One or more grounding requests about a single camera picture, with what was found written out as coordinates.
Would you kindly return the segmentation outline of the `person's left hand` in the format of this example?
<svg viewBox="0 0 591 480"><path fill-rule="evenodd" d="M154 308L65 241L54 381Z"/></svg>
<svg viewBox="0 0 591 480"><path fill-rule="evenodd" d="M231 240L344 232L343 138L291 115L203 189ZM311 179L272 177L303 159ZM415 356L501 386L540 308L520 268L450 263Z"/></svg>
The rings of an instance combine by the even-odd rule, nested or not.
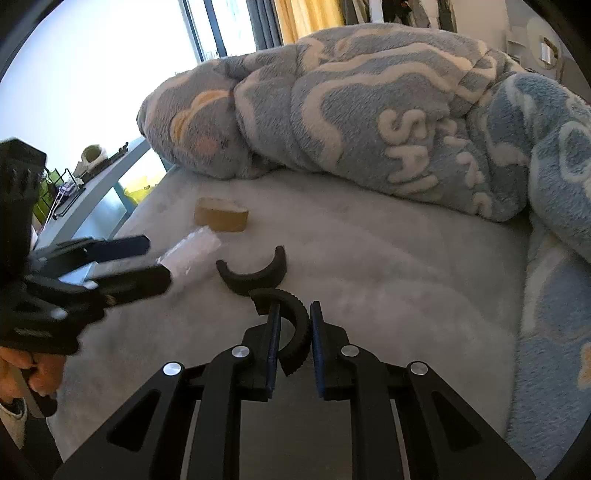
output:
<svg viewBox="0 0 591 480"><path fill-rule="evenodd" d="M23 397L23 389L11 373L11 367L32 373L28 377L31 390L41 396L55 393L63 379L66 357L45 353L31 354L25 351L1 348L1 402L10 405Z"/></svg>

